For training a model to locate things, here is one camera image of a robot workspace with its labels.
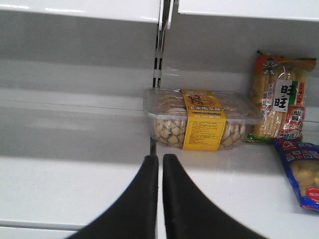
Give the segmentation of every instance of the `plastic container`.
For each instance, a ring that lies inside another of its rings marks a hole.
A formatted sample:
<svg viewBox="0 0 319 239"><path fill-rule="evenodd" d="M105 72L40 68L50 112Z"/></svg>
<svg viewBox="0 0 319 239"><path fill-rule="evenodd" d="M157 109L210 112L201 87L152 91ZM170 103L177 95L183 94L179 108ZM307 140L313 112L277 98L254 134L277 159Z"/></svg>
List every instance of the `plastic container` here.
<svg viewBox="0 0 319 239"><path fill-rule="evenodd" d="M229 92L214 92L226 112L226 126L219 149L232 149L245 141L249 126L263 121L261 111L245 97ZM169 147L183 147L187 111L178 89L149 88L144 97L144 112L150 119L151 136Z"/></svg>

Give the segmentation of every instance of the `yellow label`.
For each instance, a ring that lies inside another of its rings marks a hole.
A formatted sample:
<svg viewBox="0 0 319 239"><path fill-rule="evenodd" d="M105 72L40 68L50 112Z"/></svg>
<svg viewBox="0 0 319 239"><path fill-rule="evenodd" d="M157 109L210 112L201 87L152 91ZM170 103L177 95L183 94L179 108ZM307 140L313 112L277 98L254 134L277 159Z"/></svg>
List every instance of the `yellow label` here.
<svg viewBox="0 0 319 239"><path fill-rule="evenodd" d="M216 151L226 125L226 114L212 91L181 90L188 120L184 150Z"/></svg>

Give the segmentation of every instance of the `white shelf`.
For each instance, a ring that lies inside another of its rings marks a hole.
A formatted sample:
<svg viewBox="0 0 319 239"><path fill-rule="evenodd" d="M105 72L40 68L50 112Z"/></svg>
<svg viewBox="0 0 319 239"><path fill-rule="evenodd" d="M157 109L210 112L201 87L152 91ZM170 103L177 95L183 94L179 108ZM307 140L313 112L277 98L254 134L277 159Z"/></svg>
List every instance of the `white shelf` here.
<svg viewBox="0 0 319 239"><path fill-rule="evenodd" d="M301 21L319 21L319 2L254 1L254 0L179 0L178 12L191 15L273 18Z"/></svg>
<svg viewBox="0 0 319 239"><path fill-rule="evenodd" d="M0 122L0 225L6 227L82 228L122 194L150 149L145 117L130 111L2 108Z"/></svg>
<svg viewBox="0 0 319 239"><path fill-rule="evenodd" d="M0 0L0 9L113 20L159 22L160 0Z"/></svg>
<svg viewBox="0 0 319 239"><path fill-rule="evenodd" d="M8 239L62 239L75 231L0 227L0 237Z"/></svg>
<svg viewBox="0 0 319 239"><path fill-rule="evenodd" d="M319 144L319 132L305 132L305 141ZM319 234L318 213L299 207L274 147L242 145L230 151L199 152L158 145L159 158L166 153L177 155L213 203L266 238Z"/></svg>

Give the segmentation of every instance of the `snack food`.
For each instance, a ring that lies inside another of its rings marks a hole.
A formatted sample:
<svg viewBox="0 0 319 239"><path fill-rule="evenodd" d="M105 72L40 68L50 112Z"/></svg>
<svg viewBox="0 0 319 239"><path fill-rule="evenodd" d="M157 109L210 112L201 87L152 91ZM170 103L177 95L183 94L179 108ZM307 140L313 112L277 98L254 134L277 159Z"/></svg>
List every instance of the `snack food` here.
<svg viewBox="0 0 319 239"><path fill-rule="evenodd" d="M300 206L319 211L319 145L279 138L275 147Z"/></svg>
<svg viewBox="0 0 319 239"><path fill-rule="evenodd" d="M279 137L302 138L306 77L316 60L259 54L252 102L263 112L265 120L253 127L249 138L264 142Z"/></svg>
<svg viewBox="0 0 319 239"><path fill-rule="evenodd" d="M251 124L262 115L248 100L235 93L215 92L226 112L226 126L219 149L231 149L244 141ZM186 105L180 90L150 88L144 99L150 118L151 136L165 146L183 147L187 126Z"/></svg>

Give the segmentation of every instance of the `food package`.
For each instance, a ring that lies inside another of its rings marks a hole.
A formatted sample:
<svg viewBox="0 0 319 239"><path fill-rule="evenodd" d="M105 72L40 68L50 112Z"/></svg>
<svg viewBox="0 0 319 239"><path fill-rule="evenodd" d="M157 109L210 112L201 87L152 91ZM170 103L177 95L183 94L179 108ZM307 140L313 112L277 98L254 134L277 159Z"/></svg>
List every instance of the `food package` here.
<svg viewBox="0 0 319 239"><path fill-rule="evenodd" d="M275 148L300 206L319 211L319 145L279 138Z"/></svg>
<svg viewBox="0 0 319 239"><path fill-rule="evenodd" d="M252 124L263 116L249 99L228 92L214 92L226 113L219 149L232 149L245 141ZM144 97L151 136L162 145L182 148L187 128L187 110L181 90L149 88Z"/></svg>
<svg viewBox="0 0 319 239"><path fill-rule="evenodd" d="M302 138L306 77L315 66L315 59L289 59L259 52L252 101L265 120L253 127L250 141Z"/></svg>

